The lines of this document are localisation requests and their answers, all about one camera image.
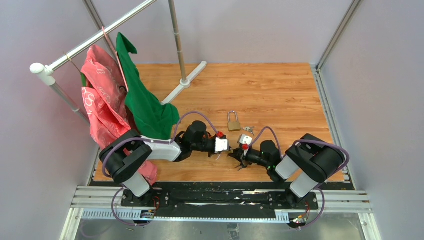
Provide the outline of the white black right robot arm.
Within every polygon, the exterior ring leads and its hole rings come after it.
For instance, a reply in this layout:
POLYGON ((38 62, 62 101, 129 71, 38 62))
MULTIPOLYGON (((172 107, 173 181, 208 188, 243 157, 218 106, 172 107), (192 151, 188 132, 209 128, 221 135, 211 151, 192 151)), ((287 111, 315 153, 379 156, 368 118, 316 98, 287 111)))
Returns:
POLYGON ((300 175, 285 190, 286 204, 298 209, 306 201, 306 195, 327 181, 349 162, 348 152, 327 143, 309 133, 290 146, 285 153, 279 144, 265 140, 258 150, 252 147, 251 137, 241 135, 239 146, 229 156, 240 163, 241 168, 258 165, 266 169, 276 184, 286 182, 297 171, 300 175))

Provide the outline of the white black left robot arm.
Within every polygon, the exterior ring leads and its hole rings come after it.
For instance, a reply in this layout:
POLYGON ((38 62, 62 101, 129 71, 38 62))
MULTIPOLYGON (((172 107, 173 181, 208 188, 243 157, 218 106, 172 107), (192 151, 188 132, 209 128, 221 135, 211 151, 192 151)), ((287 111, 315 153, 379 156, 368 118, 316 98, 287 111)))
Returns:
POLYGON ((229 140, 222 132, 212 135, 204 122, 196 120, 170 140, 148 138, 131 129, 103 149, 99 158, 109 177, 130 190, 135 202, 146 207, 153 201, 152 187, 139 168, 147 161, 181 162, 194 151, 211 157, 230 149, 229 140))

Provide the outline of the large brass padlock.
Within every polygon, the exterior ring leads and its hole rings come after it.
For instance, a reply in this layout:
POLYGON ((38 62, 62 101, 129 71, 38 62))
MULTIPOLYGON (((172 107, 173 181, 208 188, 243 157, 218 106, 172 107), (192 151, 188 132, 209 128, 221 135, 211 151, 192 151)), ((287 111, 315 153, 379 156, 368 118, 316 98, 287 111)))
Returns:
POLYGON ((236 132, 242 129, 238 114, 233 110, 227 113, 227 128, 229 132, 236 132))

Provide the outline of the black-headed key bunch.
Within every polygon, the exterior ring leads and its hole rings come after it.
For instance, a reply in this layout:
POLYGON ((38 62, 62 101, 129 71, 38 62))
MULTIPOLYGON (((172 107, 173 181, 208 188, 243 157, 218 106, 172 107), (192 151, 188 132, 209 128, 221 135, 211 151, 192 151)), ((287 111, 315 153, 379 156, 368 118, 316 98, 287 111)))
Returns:
POLYGON ((247 166, 246 166, 246 165, 244 165, 243 163, 241 163, 240 165, 236 166, 235 168, 237 169, 237 171, 240 171, 240 170, 242 170, 242 169, 247 168, 247 166))

